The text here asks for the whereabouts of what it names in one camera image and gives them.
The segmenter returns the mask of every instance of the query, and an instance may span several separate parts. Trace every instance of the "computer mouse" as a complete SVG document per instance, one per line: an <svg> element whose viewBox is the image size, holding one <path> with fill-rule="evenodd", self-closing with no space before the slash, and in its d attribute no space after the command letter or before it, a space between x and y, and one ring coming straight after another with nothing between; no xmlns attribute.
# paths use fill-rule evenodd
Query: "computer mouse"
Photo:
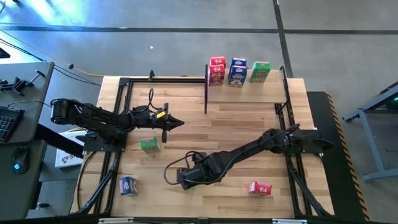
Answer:
<svg viewBox="0 0 398 224"><path fill-rule="evenodd" d="M11 164L14 173L24 174L29 169L30 165L30 147L18 147L12 155Z"/></svg>

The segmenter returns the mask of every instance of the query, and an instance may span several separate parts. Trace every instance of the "concrete floor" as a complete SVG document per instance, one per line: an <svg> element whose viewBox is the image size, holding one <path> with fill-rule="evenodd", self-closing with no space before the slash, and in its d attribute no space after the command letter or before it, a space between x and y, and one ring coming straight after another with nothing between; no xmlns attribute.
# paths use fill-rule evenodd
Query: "concrete floor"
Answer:
<svg viewBox="0 0 398 224"><path fill-rule="evenodd" d="M2 1L2 23L277 28L272 0L21 0L19 5L11 0ZM279 4L285 29L398 29L398 2L393 0L280 0ZM153 69L157 75L200 76L208 57L214 55L245 57L250 62L268 60L274 68L284 62L278 34L10 33L86 71L109 75L147 75ZM4 34L0 34L0 38L28 49ZM286 39L294 77L304 78L308 91L330 93L340 116L364 105L380 90L397 81L398 35L289 34ZM35 61L14 49L4 49L12 57L2 59L0 63ZM29 51L50 60L33 49ZM101 78L87 78L101 83ZM64 97L95 104L99 90L97 86L76 82L54 71L46 102ZM49 116L50 111L44 108L40 122L58 132L71 128L51 123ZM341 123L371 220L396 222L398 177L363 183L361 176L376 170L363 129L356 121ZM44 183L40 201L50 203L52 208L30 211L28 217L61 215L69 211L78 167L55 169L54 157L54 149L48 149L40 179L69 180ZM389 157L386 166L393 167L398 153L391 152Z"/></svg>

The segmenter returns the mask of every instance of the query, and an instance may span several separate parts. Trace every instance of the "red cereal box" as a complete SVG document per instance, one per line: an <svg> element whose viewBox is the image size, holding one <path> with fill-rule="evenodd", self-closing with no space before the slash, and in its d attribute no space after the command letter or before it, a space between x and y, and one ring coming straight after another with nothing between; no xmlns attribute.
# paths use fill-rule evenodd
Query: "red cereal box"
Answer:
<svg viewBox="0 0 398 224"><path fill-rule="evenodd" d="M224 68L226 68L225 67L225 65L226 65L225 57L224 56L222 56L222 57L211 57L210 58L210 65L224 65Z"/></svg>
<svg viewBox="0 0 398 224"><path fill-rule="evenodd" d="M218 86L224 83L224 65L209 65L208 73L209 86Z"/></svg>
<svg viewBox="0 0 398 224"><path fill-rule="evenodd" d="M272 190L271 184L265 184L261 182L254 181L249 184L249 193L270 195Z"/></svg>

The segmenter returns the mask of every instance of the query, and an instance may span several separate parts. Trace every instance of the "wooden table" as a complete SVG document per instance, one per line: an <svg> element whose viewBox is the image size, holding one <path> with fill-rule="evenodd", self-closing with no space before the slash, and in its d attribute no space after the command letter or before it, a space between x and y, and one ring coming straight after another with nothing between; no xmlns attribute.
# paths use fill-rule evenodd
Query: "wooden table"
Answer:
<svg viewBox="0 0 398 224"><path fill-rule="evenodd" d="M97 106L113 110L120 77L104 77ZM138 179L138 195L120 196L116 187L112 216L124 217L223 217L223 218L292 218L292 199L285 157L264 151L236 164L227 176L217 184L198 185L184 191L180 185L168 185L163 178L167 164L185 155L189 150L207 153L232 150L257 139L269 128L279 128L273 103L284 102L282 77L279 73L266 80L267 86L274 88L270 94L274 98L260 97L264 102L245 103L245 97L235 101L222 94L217 87L209 89L208 114L204 109L204 86L202 83L135 83L132 91L131 107L148 103L149 88L155 94L154 106L169 102L170 113L185 124L169 133L164 150L150 157L140 149L140 139L161 136L161 131L136 129L129 133L126 151L122 154L118 177L131 176ZM290 97L296 123L302 129L313 129L313 121L308 104L304 80L288 79ZM97 153L86 167L80 185L81 202L93 193L98 185L104 153ZM314 196L333 213L328 184L321 160L309 154L302 155L307 185ZM172 166L167 175L175 180L176 169L185 167L184 162ZM248 184L252 181L272 184L272 195L248 194ZM300 208L304 211L302 195L298 190ZM104 191L102 207L107 199ZM76 200L71 212L77 210Z"/></svg>

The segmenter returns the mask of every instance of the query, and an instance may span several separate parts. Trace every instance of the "green cereal box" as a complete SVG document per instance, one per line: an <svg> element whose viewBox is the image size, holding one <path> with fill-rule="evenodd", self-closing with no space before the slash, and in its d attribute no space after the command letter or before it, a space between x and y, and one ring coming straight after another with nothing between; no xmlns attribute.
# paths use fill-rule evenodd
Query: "green cereal box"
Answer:
<svg viewBox="0 0 398 224"><path fill-rule="evenodd" d="M141 149L147 154L160 152L161 145L156 137L141 139Z"/></svg>
<svg viewBox="0 0 398 224"><path fill-rule="evenodd" d="M254 62L252 74L250 75L250 82L263 83L269 71L271 70L271 65L269 62Z"/></svg>

